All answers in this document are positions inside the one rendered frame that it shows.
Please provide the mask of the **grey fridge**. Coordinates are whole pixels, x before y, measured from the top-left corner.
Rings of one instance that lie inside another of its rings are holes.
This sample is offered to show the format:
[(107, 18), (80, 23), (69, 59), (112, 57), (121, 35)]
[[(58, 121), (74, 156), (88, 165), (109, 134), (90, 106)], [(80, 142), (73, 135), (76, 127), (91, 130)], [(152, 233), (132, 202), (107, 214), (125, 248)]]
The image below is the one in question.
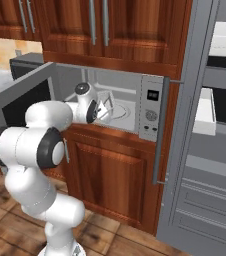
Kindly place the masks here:
[(192, 256), (226, 256), (226, 163), (210, 159), (210, 141), (191, 134), (167, 243)]

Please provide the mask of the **grey built-in microwave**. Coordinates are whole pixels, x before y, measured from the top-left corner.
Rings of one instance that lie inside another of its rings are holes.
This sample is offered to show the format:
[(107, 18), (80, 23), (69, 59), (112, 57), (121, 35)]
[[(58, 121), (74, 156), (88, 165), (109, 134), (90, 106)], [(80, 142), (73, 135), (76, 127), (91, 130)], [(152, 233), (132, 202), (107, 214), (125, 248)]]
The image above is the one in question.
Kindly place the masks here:
[(131, 110), (126, 119), (112, 119), (109, 124), (96, 120), (96, 124), (138, 134), (141, 139), (157, 140), (163, 76), (60, 63), (57, 64), (57, 71), (65, 101), (75, 102), (75, 86), (88, 82), (97, 95), (99, 91), (111, 91), (115, 103), (126, 103)]

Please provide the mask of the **dark grey toaster oven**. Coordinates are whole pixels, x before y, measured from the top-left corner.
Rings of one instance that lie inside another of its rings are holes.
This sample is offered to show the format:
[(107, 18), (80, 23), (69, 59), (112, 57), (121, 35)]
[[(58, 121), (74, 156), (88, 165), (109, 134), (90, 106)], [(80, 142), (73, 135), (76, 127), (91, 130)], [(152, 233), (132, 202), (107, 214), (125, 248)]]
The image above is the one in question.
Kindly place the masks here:
[(44, 64), (41, 53), (30, 52), (9, 60), (12, 78), (17, 78)]

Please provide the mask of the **white fridge bin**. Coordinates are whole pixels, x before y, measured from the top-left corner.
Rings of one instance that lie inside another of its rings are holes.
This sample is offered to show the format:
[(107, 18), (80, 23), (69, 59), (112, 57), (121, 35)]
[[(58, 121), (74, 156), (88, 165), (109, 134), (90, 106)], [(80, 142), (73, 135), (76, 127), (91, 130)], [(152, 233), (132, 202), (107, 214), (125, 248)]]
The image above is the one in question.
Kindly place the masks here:
[(226, 22), (215, 23), (209, 55), (226, 57)]
[(193, 132), (209, 136), (216, 135), (216, 112), (211, 88), (201, 89)]

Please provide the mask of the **glass microwave turntable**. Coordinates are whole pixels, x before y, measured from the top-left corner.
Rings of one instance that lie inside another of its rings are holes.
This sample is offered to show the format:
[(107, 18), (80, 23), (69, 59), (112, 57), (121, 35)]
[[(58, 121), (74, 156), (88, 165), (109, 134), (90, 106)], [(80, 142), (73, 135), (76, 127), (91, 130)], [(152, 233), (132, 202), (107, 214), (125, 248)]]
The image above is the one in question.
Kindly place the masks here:
[(113, 109), (112, 119), (123, 120), (130, 116), (131, 110), (126, 103), (116, 102)]

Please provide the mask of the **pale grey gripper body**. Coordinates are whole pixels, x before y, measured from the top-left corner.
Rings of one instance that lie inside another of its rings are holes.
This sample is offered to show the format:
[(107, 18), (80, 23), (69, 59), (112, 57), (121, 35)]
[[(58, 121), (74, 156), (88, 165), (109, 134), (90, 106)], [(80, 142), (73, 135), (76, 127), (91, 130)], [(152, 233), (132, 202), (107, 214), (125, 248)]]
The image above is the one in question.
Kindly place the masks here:
[(111, 91), (98, 92), (98, 114), (97, 121), (109, 124), (113, 119), (115, 100)]

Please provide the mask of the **wooden base cupboard door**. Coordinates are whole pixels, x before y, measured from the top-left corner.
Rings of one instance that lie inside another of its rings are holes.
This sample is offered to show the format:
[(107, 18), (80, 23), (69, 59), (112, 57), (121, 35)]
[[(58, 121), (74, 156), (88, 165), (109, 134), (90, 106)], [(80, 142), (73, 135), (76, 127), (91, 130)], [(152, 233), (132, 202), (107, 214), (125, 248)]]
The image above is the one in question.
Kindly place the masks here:
[(64, 137), (68, 193), (95, 213), (155, 234), (160, 195), (152, 183), (156, 144), (97, 125), (73, 125)]

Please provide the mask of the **grey fridge door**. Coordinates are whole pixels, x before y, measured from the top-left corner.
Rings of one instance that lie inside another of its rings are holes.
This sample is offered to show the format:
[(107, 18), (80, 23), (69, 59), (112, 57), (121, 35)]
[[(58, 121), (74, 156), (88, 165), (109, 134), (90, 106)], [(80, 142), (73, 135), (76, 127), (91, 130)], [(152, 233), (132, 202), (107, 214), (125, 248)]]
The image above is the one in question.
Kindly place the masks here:
[(169, 243), (176, 233), (172, 220), (192, 134), (202, 80), (220, 0), (193, 0), (177, 106), (171, 136), (156, 238)]

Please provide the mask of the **wooden wall cupboard door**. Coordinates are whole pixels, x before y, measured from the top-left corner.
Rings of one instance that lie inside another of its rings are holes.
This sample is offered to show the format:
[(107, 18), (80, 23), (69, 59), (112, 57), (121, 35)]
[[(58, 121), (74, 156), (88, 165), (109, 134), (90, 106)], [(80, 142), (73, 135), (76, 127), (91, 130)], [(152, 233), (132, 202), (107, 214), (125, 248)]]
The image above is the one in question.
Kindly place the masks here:
[(32, 33), (32, 38), (34, 41), (41, 42), (42, 38), (40, 34), (39, 20), (38, 20), (36, 8), (35, 8), (35, 0), (31, 0), (31, 8), (32, 8), (32, 14), (33, 14), (34, 25), (35, 25), (35, 34)]
[(92, 45), (89, 0), (35, 0), (43, 52), (100, 56), (100, 0), (94, 0), (96, 45)]
[(0, 0), (0, 38), (22, 40), (27, 33), (24, 31), (18, 0)]
[(108, 69), (178, 78), (192, 0), (108, 0)]

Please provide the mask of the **grey microwave door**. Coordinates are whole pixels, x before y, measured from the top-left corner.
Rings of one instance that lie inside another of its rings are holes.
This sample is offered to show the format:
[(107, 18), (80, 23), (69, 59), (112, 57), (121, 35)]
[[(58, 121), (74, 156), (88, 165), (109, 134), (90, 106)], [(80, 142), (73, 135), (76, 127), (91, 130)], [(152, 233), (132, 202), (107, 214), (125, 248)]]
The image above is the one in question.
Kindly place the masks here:
[(48, 81), (51, 99), (61, 100), (57, 68), (54, 62), (45, 63), (37, 69), (12, 81), (4, 88), (0, 88), (0, 127), (7, 125), (3, 112), (4, 107), (35, 88), (43, 81)]

